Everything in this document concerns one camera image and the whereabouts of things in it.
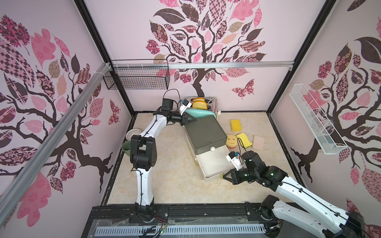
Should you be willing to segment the white drawer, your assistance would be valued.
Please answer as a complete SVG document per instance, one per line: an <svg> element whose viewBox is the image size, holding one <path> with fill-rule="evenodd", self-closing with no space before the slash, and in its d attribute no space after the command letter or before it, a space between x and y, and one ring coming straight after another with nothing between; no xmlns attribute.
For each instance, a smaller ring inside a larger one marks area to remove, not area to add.
<svg viewBox="0 0 381 238"><path fill-rule="evenodd" d="M204 180L214 179L235 168L234 165L226 159L229 153L230 151L226 146L221 146L214 151L208 151L195 156L195 160L198 162Z"/></svg>

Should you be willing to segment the pink sponge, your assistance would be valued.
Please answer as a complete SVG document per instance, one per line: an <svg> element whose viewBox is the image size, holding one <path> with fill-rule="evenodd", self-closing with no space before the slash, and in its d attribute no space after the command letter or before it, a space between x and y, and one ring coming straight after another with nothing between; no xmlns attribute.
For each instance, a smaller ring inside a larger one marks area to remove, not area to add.
<svg viewBox="0 0 381 238"><path fill-rule="evenodd" d="M263 151L264 147L265 147L265 138L262 136L255 135L252 149L254 149L255 151Z"/></svg>

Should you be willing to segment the yellow green sponge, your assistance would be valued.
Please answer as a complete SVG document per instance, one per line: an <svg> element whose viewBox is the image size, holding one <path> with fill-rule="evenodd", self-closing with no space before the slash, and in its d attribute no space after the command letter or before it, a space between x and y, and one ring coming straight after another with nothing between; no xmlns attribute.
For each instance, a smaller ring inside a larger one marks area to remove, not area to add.
<svg viewBox="0 0 381 238"><path fill-rule="evenodd" d="M240 133L236 135L238 144L243 148L249 148L253 145L252 142L250 142L248 136L245 133Z"/></svg>

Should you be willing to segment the smiley face sponge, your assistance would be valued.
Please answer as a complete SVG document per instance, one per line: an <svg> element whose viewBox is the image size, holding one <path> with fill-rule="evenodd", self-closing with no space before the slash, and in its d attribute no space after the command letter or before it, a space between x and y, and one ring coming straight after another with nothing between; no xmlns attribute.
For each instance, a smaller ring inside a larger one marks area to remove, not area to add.
<svg viewBox="0 0 381 238"><path fill-rule="evenodd" d="M226 146L228 148L236 148L238 146L237 137L232 134L227 134Z"/></svg>

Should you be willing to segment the three-drawer storage cabinet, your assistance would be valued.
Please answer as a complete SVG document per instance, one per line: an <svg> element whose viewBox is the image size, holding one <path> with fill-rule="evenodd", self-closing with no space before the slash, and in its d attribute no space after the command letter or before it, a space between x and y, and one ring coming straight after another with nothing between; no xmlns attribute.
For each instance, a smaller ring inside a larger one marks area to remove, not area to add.
<svg viewBox="0 0 381 238"><path fill-rule="evenodd" d="M185 125L186 142L197 166L195 156L226 146L227 135L214 116L196 119Z"/></svg>

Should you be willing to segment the yellow square sponge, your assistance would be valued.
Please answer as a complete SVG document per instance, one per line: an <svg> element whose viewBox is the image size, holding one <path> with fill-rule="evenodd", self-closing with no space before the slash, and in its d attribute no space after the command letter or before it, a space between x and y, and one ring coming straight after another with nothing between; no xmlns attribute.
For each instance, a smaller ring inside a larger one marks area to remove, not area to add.
<svg viewBox="0 0 381 238"><path fill-rule="evenodd" d="M230 120L231 123L231 131L241 131L242 125L240 120Z"/></svg>

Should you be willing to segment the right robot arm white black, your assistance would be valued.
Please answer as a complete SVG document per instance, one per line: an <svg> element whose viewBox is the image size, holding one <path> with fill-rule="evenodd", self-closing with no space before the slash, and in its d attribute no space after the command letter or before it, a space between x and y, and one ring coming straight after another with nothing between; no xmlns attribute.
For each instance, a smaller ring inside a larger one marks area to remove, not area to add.
<svg viewBox="0 0 381 238"><path fill-rule="evenodd" d="M367 233L363 216L347 212L304 188L277 166L267 166L258 153L230 152L226 159L234 168L223 179L233 185L257 182L299 205L295 208L278 197L268 195L257 214L264 220L279 219L302 228L319 238L364 238Z"/></svg>

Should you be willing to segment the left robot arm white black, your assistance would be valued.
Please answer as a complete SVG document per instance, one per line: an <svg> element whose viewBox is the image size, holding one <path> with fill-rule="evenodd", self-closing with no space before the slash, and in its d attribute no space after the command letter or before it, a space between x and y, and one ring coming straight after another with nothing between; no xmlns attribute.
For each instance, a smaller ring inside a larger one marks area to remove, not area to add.
<svg viewBox="0 0 381 238"><path fill-rule="evenodd" d="M136 173L138 180L135 211L146 221L155 218L151 172L157 161L156 138L168 123L179 123L184 126L195 120L186 112L191 105L190 101L181 100L180 108L173 111L173 103L164 98L162 106L153 113L153 118L147 128L141 134L131 137L130 162L133 166L132 171Z"/></svg>

